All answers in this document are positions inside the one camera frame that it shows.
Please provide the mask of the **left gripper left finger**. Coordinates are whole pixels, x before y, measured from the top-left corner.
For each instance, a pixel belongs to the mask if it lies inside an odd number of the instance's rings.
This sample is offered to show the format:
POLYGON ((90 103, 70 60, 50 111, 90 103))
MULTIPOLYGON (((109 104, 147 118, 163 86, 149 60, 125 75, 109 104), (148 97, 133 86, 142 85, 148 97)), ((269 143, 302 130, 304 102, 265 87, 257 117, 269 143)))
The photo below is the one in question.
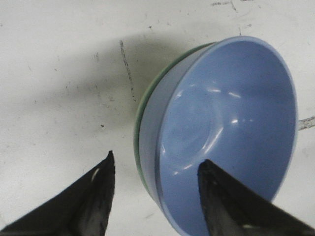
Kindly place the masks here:
POLYGON ((2 236, 103 236, 115 189, 115 160, 107 157, 64 191, 5 226, 2 236))

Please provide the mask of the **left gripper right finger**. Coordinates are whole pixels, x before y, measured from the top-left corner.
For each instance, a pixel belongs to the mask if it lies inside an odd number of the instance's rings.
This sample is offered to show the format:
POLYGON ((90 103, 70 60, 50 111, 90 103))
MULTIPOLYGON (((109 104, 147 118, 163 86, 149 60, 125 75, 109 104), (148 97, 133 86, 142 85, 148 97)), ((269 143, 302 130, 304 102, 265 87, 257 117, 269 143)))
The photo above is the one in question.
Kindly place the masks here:
POLYGON ((212 161, 198 168, 203 215, 212 236, 313 236, 314 228, 247 188, 212 161))

